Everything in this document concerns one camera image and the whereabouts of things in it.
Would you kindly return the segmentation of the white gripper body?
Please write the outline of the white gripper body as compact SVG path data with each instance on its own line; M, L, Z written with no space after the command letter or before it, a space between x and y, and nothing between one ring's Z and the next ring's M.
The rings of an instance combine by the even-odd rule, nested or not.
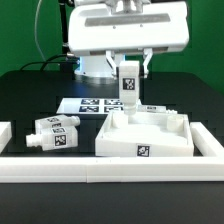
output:
M105 3L81 5L69 20L68 45L76 56L178 52L188 41L185 1L144 4L130 14L113 14Z

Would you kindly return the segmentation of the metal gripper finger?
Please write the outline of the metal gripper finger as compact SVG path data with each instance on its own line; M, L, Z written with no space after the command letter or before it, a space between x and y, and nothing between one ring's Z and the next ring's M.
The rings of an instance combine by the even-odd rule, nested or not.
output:
M118 71L117 71L117 64L115 62L115 53L113 51L111 50L106 51L106 61L112 69L112 76L116 78L118 75Z
M141 65L141 76L143 78L147 78L149 74L148 64L150 63L153 57L153 50L151 48L147 48L143 50L143 63Z

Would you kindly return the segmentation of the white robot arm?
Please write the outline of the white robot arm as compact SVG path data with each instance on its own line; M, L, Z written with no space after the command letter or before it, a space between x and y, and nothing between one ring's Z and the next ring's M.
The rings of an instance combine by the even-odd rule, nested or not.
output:
M179 52L189 41L184 0L75 0L68 46L81 77L110 79L128 55L147 66L155 54Z

